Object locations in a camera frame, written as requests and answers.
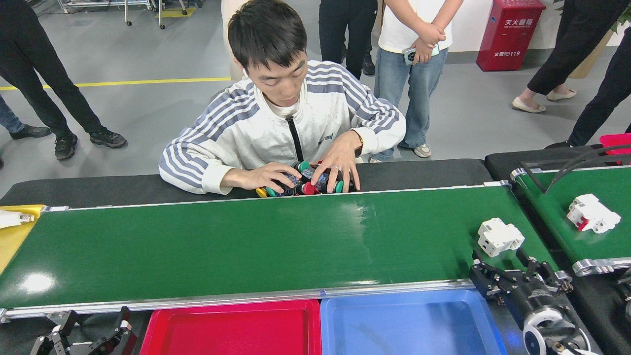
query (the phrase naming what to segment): finger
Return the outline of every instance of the finger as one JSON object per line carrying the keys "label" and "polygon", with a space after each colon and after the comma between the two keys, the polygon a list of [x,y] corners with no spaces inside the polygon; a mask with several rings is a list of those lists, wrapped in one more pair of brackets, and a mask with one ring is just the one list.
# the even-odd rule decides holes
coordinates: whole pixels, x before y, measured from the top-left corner
{"label": "finger", "polygon": [[335,184],[337,183],[338,172],[339,172],[338,168],[336,167],[331,168],[331,173],[329,174],[329,182],[326,185],[327,193],[333,192],[333,188],[335,187]]}
{"label": "finger", "polygon": [[278,164],[278,166],[274,167],[274,171],[276,172],[286,172],[287,174],[294,175],[296,178],[301,178],[302,175],[294,168],[290,167],[286,164]]}
{"label": "finger", "polygon": [[280,183],[283,183],[285,185],[287,185],[289,188],[294,187],[296,184],[293,183],[293,181],[288,178],[285,174],[283,174],[282,172],[277,172],[274,177],[274,180],[277,180]]}
{"label": "finger", "polygon": [[272,190],[276,191],[277,193],[283,193],[285,192],[285,190],[283,190],[282,187],[278,186],[278,184],[276,184],[274,181],[270,181],[267,183],[267,187],[271,188]]}
{"label": "finger", "polygon": [[342,192],[347,193],[351,181],[351,174],[348,169],[344,169],[344,173],[342,173],[342,181],[344,181]]}
{"label": "finger", "polygon": [[357,173],[357,166],[353,165],[351,166],[351,173],[353,174],[353,182],[355,183],[355,189],[357,191],[360,190],[359,188],[359,174]]}
{"label": "finger", "polygon": [[320,179],[320,176],[322,175],[322,173],[328,168],[328,165],[325,164],[320,164],[314,171],[314,175],[313,177],[311,177],[311,185],[315,186],[318,179]]}

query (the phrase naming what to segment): jacket zipper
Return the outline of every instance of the jacket zipper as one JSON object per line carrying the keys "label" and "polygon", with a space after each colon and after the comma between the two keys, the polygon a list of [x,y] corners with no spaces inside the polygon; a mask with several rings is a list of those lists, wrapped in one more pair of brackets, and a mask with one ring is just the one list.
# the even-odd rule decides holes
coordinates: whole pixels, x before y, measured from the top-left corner
{"label": "jacket zipper", "polygon": [[298,157],[298,161],[304,161],[305,159],[302,157],[302,146],[300,145],[298,131],[296,130],[296,125],[293,123],[293,116],[289,116],[285,120],[289,124],[289,130],[292,132],[293,144],[296,146],[296,156]]}

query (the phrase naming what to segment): blue tray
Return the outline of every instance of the blue tray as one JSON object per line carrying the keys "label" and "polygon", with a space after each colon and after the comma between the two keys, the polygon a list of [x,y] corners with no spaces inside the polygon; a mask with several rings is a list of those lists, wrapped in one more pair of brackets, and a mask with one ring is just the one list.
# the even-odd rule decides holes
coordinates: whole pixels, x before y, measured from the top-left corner
{"label": "blue tray", "polygon": [[322,355],[506,355],[487,302],[475,290],[322,300]]}

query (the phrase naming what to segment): white wall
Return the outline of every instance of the white wall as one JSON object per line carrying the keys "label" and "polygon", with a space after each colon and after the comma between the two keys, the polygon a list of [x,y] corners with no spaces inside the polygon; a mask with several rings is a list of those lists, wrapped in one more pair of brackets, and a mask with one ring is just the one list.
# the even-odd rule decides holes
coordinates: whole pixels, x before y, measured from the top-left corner
{"label": "white wall", "polygon": [[[540,1],[546,6],[546,9],[541,13],[529,48],[554,48],[558,23],[561,19],[560,12],[554,9],[559,5],[552,5],[552,0]],[[493,0],[464,0],[452,24],[454,44],[449,48],[450,52],[468,52],[480,49],[492,4]],[[607,45],[620,44],[624,28],[626,26],[619,28],[618,34],[614,34]]]}

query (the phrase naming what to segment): white flat shoe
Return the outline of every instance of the white flat shoe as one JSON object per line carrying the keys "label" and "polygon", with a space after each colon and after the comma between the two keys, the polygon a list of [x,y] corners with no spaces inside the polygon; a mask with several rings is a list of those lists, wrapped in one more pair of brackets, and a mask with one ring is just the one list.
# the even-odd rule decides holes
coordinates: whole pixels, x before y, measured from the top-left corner
{"label": "white flat shoe", "polygon": [[524,102],[522,102],[519,96],[513,100],[512,106],[515,110],[526,111],[530,112],[531,114],[538,114],[539,112],[543,112],[546,110],[546,107],[544,105],[539,105],[539,107],[537,107],[536,109],[531,109]]}
{"label": "white flat shoe", "polygon": [[563,99],[569,99],[571,97],[574,97],[574,95],[576,95],[576,90],[572,90],[572,89],[568,89],[568,90],[570,90],[570,92],[566,94],[556,93],[554,91],[551,91],[546,97],[548,98],[548,101],[559,101]]}

